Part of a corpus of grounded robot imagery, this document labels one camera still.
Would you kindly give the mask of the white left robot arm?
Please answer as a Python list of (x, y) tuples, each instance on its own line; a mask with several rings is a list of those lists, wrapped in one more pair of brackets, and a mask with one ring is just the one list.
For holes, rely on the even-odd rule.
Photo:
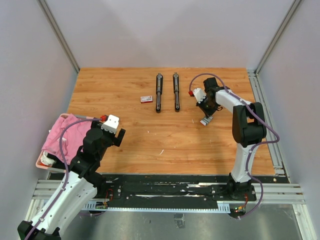
[(120, 119), (112, 114), (90, 121), (90, 130), (71, 163), (65, 165), (58, 188), (38, 214), (17, 227), (20, 239), (60, 240), (85, 204), (107, 193), (106, 179), (97, 169), (107, 148), (119, 147), (126, 131), (117, 130)]

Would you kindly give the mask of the small white staple tray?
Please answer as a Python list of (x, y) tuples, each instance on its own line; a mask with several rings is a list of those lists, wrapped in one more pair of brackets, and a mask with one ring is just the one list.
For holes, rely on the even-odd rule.
[(203, 119), (200, 121), (200, 123), (204, 126), (207, 126), (211, 121), (213, 120), (213, 116), (205, 116)]

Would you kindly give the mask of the black stapler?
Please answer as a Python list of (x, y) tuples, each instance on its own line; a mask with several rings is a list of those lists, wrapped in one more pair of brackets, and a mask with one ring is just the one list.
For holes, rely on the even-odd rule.
[(156, 76), (156, 106), (155, 106), (155, 111), (157, 113), (161, 112), (162, 93), (163, 93), (163, 75), (161, 73), (158, 73)]
[(177, 72), (173, 74), (173, 92), (174, 92), (174, 108), (176, 112), (180, 111), (180, 81)]

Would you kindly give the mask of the red white staple box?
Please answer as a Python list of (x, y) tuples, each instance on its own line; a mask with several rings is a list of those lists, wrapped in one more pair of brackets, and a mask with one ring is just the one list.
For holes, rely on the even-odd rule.
[(140, 97), (140, 102), (141, 102), (142, 104), (152, 103), (152, 102), (153, 102), (153, 96), (152, 96), (152, 95), (141, 96), (141, 97)]

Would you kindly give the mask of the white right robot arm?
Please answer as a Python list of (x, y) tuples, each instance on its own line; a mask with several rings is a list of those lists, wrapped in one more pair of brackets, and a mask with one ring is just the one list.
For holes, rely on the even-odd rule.
[(205, 114), (200, 122), (208, 125), (213, 114), (223, 108), (232, 113), (231, 131), (236, 142), (236, 157), (225, 191), (230, 199), (238, 200), (250, 191), (257, 147), (267, 135), (266, 127), (260, 122), (265, 120), (263, 107), (259, 102), (252, 103), (234, 96), (229, 88), (219, 86), (214, 77), (206, 79), (203, 84), (204, 89), (195, 88), (189, 92)]

